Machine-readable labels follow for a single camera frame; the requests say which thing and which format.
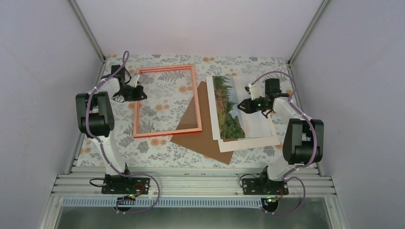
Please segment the landscape photo print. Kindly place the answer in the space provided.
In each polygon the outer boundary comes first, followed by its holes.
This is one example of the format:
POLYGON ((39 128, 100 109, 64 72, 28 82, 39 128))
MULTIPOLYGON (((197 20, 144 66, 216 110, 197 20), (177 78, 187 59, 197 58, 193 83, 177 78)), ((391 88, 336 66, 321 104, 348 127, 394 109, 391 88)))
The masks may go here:
POLYGON ((244 99, 251 99, 245 87, 255 79, 254 75, 206 77, 214 140, 276 136, 271 116, 265 118, 261 111, 247 114, 237 107, 244 99))

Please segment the red picture frame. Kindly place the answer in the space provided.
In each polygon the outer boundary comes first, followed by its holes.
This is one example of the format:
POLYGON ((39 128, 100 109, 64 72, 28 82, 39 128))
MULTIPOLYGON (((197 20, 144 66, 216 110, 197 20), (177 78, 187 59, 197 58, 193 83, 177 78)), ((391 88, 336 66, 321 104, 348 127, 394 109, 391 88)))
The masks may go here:
POLYGON ((193 64, 143 67, 137 74, 147 99, 135 105, 134 138, 202 131, 193 64))

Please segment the white mat board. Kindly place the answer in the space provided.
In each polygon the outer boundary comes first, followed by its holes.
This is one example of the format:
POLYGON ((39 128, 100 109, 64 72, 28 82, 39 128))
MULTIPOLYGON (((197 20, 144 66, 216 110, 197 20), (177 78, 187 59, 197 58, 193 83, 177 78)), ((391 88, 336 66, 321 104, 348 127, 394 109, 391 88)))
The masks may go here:
POLYGON ((272 119, 268 119, 268 127, 271 130, 272 136, 270 137, 260 137, 260 138, 250 138, 243 140, 227 141, 224 142, 222 139, 217 140, 219 150, 221 153, 250 149, 250 148, 260 148, 265 146, 277 146, 280 144, 280 140, 277 136, 275 126, 272 119))

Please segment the brown backing board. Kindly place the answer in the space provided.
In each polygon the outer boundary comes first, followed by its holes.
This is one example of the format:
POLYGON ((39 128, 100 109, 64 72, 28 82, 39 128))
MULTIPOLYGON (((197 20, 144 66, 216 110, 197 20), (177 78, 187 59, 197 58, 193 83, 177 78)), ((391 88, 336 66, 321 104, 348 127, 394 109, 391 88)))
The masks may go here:
POLYGON ((218 141, 213 140, 206 82, 200 82, 197 92, 202 121, 202 131, 198 133, 173 135, 171 142, 192 150, 203 157, 206 156, 228 165, 231 162, 233 152, 229 151, 221 153, 218 141))

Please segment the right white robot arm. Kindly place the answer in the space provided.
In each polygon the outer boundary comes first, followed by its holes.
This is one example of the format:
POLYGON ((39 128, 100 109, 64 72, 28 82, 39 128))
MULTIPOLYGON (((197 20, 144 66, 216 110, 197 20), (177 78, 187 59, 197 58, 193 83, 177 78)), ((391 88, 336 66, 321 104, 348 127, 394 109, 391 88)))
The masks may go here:
POLYGON ((324 124, 299 109, 292 102, 292 95, 281 91, 279 79, 265 80, 264 95, 260 95, 254 83, 248 84, 245 90, 251 97, 237 106, 239 110, 246 114, 261 112, 264 117, 274 112, 287 124, 282 156, 266 166, 258 179, 260 191, 271 194, 276 190, 277 182, 285 181, 288 175, 298 169, 321 160, 324 124))

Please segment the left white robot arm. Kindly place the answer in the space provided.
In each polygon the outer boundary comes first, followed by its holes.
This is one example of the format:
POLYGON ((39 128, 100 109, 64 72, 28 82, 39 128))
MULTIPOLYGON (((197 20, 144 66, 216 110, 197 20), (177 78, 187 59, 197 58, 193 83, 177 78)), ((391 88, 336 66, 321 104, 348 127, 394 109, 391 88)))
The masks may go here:
POLYGON ((90 138, 103 159, 106 173, 102 188, 108 191, 127 193, 133 180, 126 162, 118 152, 113 130, 115 118, 111 101, 134 102, 147 99, 139 76, 131 76, 122 65, 113 65, 111 74, 101 78, 100 83, 87 93, 75 97, 78 128, 90 138))

